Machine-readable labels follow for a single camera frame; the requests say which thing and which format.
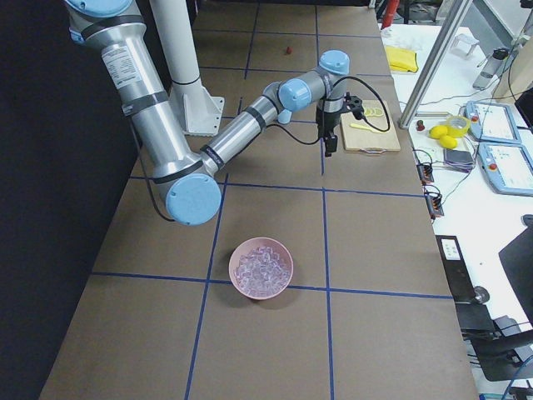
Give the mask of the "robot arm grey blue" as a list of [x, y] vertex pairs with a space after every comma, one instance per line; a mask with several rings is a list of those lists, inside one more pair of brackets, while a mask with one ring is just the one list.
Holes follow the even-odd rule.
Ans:
[[183, 1], [153, 1], [152, 15], [172, 84], [164, 87], [145, 44], [147, 30], [134, 1], [68, 1], [75, 43], [97, 50], [153, 163], [152, 181], [171, 218], [196, 226], [222, 200], [215, 174], [273, 123], [315, 105], [319, 137], [336, 150], [334, 128], [350, 69], [348, 55], [324, 52], [311, 71], [269, 84], [230, 123], [220, 122], [225, 100], [203, 86]]

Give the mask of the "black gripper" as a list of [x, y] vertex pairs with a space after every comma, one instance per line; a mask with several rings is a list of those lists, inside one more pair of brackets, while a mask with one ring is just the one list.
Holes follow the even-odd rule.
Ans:
[[323, 138], [324, 157], [331, 157], [338, 146], [338, 136], [334, 133], [335, 128], [341, 123], [341, 112], [326, 112], [316, 109], [317, 137]]

